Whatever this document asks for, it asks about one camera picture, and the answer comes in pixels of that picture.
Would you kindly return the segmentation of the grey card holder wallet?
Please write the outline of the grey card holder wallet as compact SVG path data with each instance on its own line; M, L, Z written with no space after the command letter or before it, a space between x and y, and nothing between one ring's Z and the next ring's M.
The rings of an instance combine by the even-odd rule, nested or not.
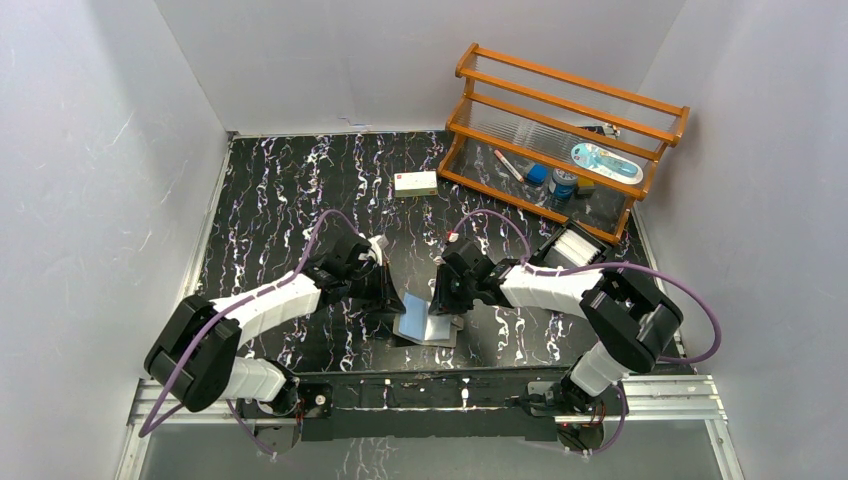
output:
M406 311L395 317L393 334L417 345L455 348L465 319L457 315L434 315L428 312L430 302L405 293Z

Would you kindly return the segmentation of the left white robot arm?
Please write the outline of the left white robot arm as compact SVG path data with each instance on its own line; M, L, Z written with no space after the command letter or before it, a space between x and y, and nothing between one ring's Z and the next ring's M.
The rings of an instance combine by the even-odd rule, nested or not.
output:
M306 385L273 359L238 354L250 340L283 323L344 300L366 313L398 314L405 307L384 257L383 235L347 234L299 273L245 293L209 300L184 298L147 353L143 367L190 412L218 400L253 400L275 416L307 404Z

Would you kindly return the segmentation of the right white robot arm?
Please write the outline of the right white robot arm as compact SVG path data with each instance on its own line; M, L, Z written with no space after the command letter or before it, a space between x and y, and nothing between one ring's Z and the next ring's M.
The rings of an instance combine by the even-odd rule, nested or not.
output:
M480 301L502 308L540 308L579 316L597 341L557 383L534 381L509 399L544 417L590 413L603 393L631 373L653 370L683 321L676 304L635 267L591 264L566 270L518 259L493 262L473 243L446 246L429 311L462 315Z

